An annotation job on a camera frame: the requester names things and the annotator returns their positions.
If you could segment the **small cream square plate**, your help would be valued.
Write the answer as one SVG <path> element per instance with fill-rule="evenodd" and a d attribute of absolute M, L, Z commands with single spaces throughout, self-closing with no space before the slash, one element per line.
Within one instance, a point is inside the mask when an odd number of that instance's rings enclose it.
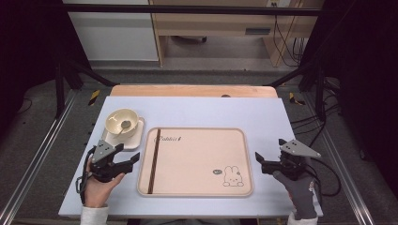
<path fill-rule="evenodd" d="M 120 136 L 116 137 L 116 135 L 121 130 L 121 123 L 122 123 L 121 121 L 117 123 L 112 123 L 110 130 L 105 128 L 103 130 L 101 138 L 113 146 L 123 143 L 124 150 L 127 152 L 134 151 L 141 144 L 143 130 L 145 126 L 145 119 L 143 117 L 139 118 L 136 129 L 134 130 L 133 134 L 129 137 L 127 135 L 128 131 L 127 129 L 125 129 Z"/>

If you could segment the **yellow black floor tape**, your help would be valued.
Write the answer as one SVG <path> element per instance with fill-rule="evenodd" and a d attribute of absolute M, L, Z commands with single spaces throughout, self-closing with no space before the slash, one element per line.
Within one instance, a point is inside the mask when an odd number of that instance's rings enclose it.
<path fill-rule="evenodd" d="M 298 105 L 306 105 L 304 100 L 296 100 L 295 95 L 293 93 L 289 93 L 289 101 Z"/>
<path fill-rule="evenodd" d="M 91 98 L 89 99 L 89 102 L 88 102 L 88 106 L 94 105 L 94 103 L 96 102 L 96 99 L 99 96 L 99 94 L 100 94 L 100 90 L 95 90 L 92 93 Z"/>

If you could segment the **black metal frame bar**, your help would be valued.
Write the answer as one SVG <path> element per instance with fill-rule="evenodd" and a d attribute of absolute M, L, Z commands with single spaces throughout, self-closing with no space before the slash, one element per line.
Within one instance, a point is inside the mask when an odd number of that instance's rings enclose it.
<path fill-rule="evenodd" d="M 63 4 L 70 12 L 106 12 L 106 13 L 181 13 L 181 14 L 236 14 L 236 15 L 282 15 L 282 16 L 319 16 L 321 9 L 282 8 L 282 7 L 216 7 L 216 6 L 152 6 L 152 5 L 98 5 Z"/>

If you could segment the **black metal stand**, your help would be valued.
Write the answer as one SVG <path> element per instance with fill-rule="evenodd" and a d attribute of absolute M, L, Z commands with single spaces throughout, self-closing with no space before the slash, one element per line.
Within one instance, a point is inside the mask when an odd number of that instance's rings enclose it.
<path fill-rule="evenodd" d="M 302 76 L 301 81 L 298 85 L 298 89 L 301 92 L 308 92 L 311 87 L 315 87 L 315 115 L 320 119 L 321 122 L 325 122 L 326 110 L 323 103 L 325 73 L 319 62 L 310 61 L 303 66 L 299 66 L 298 68 L 289 72 L 287 75 L 281 77 L 280 79 L 269 83 L 268 86 L 276 88 L 283 83 L 286 83 L 293 78 L 296 78 L 298 75 Z"/>
<path fill-rule="evenodd" d="M 55 90 L 56 90 L 56 118 L 59 118 L 66 109 L 64 81 L 67 81 L 71 89 L 80 89 L 83 81 L 79 74 L 83 73 L 105 86 L 116 86 L 116 82 L 109 81 L 91 68 L 85 67 L 73 60 L 60 61 L 55 67 Z"/>

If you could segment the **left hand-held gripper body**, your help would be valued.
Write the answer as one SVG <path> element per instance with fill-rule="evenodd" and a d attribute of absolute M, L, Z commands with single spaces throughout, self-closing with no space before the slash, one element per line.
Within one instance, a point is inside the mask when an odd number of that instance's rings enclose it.
<path fill-rule="evenodd" d="M 113 145 L 110 145 L 104 140 L 99 141 L 98 145 L 95 147 L 90 165 L 90 170 L 98 181 L 108 183 L 120 173 L 131 172 L 131 167 L 122 165 L 124 161 L 114 163 L 115 155 L 115 147 Z"/>

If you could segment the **beige serving tray rabbit print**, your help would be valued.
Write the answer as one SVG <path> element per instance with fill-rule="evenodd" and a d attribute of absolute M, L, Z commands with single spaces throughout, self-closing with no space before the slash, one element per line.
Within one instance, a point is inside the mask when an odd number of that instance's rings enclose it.
<path fill-rule="evenodd" d="M 250 195 L 252 170 L 244 132 L 219 127 L 150 129 L 137 189 L 156 197 Z"/>

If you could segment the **pale table cover sheet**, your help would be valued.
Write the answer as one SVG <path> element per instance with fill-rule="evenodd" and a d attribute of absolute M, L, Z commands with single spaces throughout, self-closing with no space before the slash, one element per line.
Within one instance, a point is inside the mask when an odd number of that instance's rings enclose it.
<path fill-rule="evenodd" d="M 89 139 L 92 146 L 105 129 L 106 117 L 131 108 L 152 128 L 239 128 L 247 140 L 253 192 L 247 197 L 150 197 L 138 191 L 139 172 L 128 174 L 108 204 L 118 218 L 272 218 L 293 209 L 283 185 L 263 174 L 254 154 L 276 160 L 279 139 L 294 138 L 283 102 L 267 97 L 108 97 Z"/>

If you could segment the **metal spoon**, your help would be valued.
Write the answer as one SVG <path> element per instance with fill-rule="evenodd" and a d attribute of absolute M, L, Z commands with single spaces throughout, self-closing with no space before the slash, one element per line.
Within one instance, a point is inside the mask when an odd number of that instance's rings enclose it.
<path fill-rule="evenodd" d="M 121 130 L 119 131 L 119 133 L 116 135 L 116 137 L 120 136 L 122 134 L 122 132 L 126 129 L 129 128 L 131 126 L 131 122 L 128 120 L 125 120 L 121 123 Z"/>

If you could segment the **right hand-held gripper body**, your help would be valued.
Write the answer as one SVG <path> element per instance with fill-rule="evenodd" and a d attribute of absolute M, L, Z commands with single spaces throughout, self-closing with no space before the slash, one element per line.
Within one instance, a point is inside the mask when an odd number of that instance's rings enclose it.
<path fill-rule="evenodd" d="M 320 153 L 298 140 L 287 142 L 280 146 L 280 150 L 278 161 L 265 160 L 261 164 L 262 173 L 273 174 L 279 171 L 287 178 L 296 181 L 307 169 L 307 158 L 321 158 Z"/>

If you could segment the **aluminium floor rail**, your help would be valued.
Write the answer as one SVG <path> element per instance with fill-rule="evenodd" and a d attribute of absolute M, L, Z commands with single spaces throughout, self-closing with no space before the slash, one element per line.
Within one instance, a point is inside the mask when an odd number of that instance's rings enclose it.
<path fill-rule="evenodd" d="M 349 170 L 346 168 L 342 157 L 339 155 L 329 131 L 324 127 L 319 130 L 319 134 L 323 144 L 325 145 L 329 160 L 333 165 L 335 172 L 340 177 L 344 195 L 349 201 L 359 225 L 375 225 L 375 221 L 373 220 L 366 203 L 362 199 Z"/>
<path fill-rule="evenodd" d="M 71 111 L 78 95 L 78 90 L 70 90 L 67 94 L 67 99 L 64 101 L 64 109 L 54 119 L 49 131 L 37 149 L 36 154 L 23 174 L 18 186 L 8 200 L 5 208 L 1 211 L 0 225 L 10 225 L 15 218 L 28 190 L 31 188 L 44 160 L 50 152 L 59 131 L 68 118 L 69 112 Z"/>

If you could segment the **cream ceramic bowl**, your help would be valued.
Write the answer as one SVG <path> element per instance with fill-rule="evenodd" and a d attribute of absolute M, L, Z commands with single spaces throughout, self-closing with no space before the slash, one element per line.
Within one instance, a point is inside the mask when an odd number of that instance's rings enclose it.
<path fill-rule="evenodd" d="M 131 137 L 138 128 L 138 113 L 131 109 L 112 112 L 105 121 L 106 130 L 119 139 Z"/>

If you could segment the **white cabinet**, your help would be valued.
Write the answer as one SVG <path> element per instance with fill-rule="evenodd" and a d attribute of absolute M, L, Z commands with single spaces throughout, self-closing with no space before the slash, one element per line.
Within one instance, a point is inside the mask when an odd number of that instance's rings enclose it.
<path fill-rule="evenodd" d="M 70 12 L 89 61 L 157 61 L 149 13 Z"/>

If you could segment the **person's right hand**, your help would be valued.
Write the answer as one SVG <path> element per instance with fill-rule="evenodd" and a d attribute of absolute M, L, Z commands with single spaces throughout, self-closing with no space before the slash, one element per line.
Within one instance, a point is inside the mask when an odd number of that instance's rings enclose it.
<path fill-rule="evenodd" d="M 274 172 L 273 177 L 282 183 L 288 191 L 289 197 L 295 207 L 293 214 L 296 219 L 317 218 L 314 209 L 314 180 L 309 175 L 303 175 L 298 180 L 293 181 L 281 172 Z"/>

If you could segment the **person's left hand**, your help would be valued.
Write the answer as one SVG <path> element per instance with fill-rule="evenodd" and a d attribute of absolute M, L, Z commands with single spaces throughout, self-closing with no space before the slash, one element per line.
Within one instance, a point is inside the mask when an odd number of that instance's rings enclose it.
<path fill-rule="evenodd" d="M 125 174 L 120 173 L 108 183 L 102 183 L 90 176 L 85 182 L 84 206 L 90 208 L 104 207 L 113 189 L 119 185 Z"/>

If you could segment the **black curtain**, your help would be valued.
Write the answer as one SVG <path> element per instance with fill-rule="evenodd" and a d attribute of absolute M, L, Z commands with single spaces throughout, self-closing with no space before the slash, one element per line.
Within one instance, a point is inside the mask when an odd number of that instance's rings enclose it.
<path fill-rule="evenodd" d="M 44 9 L 62 0 L 0 0 L 0 135 L 22 107 L 25 92 L 55 78 L 55 68 L 72 88 L 83 81 L 77 69 L 56 56 L 89 68 L 83 46 L 66 11 Z"/>
<path fill-rule="evenodd" d="M 340 104 L 360 147 L 376 163 L 398 164 L 398 0 L 324 0 L 302 63 L 340 82 Z"/>

